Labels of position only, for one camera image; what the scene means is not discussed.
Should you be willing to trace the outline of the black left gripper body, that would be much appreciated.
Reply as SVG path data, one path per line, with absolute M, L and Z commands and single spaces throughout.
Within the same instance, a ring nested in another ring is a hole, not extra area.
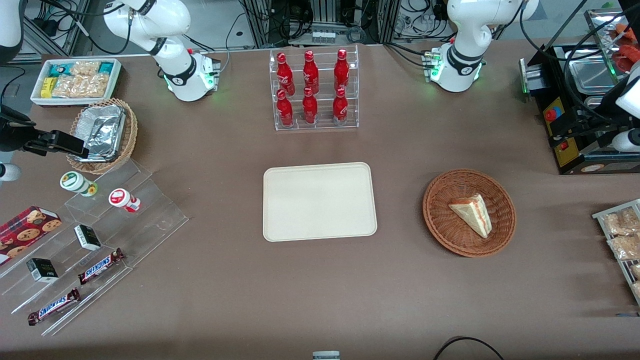
M 603 118 L 598 116 L 590 116 L 590 129 L 594 132 L 585 136 L 585 145 L 598 146 L 598 139 L 607 132 L 617 132 L 618 128 L 623 125 L 623 110 L 616 104 L 616 100 L 607 100 L 602 105 L 602 100 L 586 100 L 586 107 L 594 110 Z

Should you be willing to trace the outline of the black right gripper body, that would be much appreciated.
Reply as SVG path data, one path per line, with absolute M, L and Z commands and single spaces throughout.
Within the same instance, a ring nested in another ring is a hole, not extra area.
M 40 148 L 32 148 L 31 142 L 37 146 L 44 143 L 40 141 L 44 131 L 35 128 L 35 123 L 28 116 L 18 112 L 7 105 L 1 107 L 0 120 L 0 151 L 23 151 L 36 155 L 46 155 L 46 151 Z

